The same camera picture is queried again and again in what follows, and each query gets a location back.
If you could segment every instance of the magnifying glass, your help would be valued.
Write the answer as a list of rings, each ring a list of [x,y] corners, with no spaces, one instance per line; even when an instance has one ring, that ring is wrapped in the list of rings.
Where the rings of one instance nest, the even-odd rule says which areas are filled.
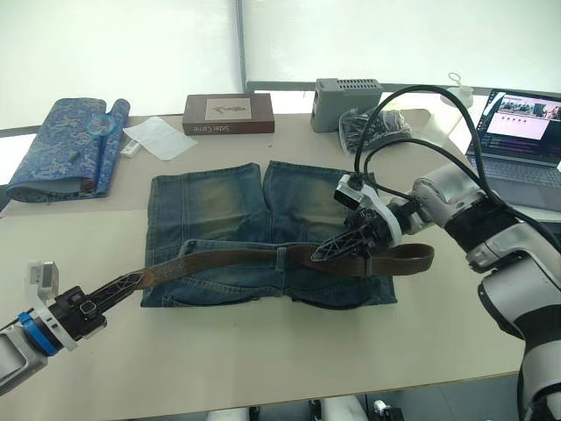
[[[86,147],[88,147],[88,145],[92,141],[99,138],[102,142],[104,142],[104,138],[112,134],[116,129],[117,121],[112,116],[108,114],[93,115],[88,122],[88,125],[86,126],[86,131],[91,136],[91,139],[86,142],[84,146],[82,146],[82,149],[80,149],[80,151],[72,152],[72,154],[70,155],[70,162],[74,162],[75,159],[84,152],[84,149],[86,149]]]

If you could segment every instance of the laptop screen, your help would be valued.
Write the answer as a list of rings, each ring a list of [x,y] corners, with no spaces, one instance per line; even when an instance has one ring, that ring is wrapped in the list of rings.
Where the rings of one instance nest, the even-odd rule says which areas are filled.
[[[484,156],[561,161],[561,99],[493,89],[477,125]],[[472,154],[472,145],[467,153]]]

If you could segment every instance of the gray box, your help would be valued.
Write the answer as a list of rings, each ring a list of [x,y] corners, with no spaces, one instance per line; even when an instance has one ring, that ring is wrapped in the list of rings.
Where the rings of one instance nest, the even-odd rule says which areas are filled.
[[[381,95],[376,79],[317,79],[309,122],[314,132],[333,132],[341,114],[353,108],[369,110],[378,105]]]

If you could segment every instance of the laptop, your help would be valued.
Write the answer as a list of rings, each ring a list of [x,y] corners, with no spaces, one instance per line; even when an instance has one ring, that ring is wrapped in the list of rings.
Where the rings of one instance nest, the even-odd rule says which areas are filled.
[[[511,204],[561,211],[561,98],[493,89],[477,131],[491,189]],[[473,145],[466,157],[476,167]]]

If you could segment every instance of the plastic bag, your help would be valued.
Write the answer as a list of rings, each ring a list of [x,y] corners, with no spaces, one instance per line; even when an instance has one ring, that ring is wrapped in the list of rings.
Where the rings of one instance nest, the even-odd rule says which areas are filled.
[[[341,114],[339,118],[339,140],[346,155],[355,154],[359,147],[360,136],[366,125],[366,121],[374,112],[374,108],[359,113],[357,109],[349,110]],[[388,134],[401,134],[403,137],[411,137],[411,126],[405,122],[399,110],[382,111],[368,129],[363,151],[373,149],[376,140]]]

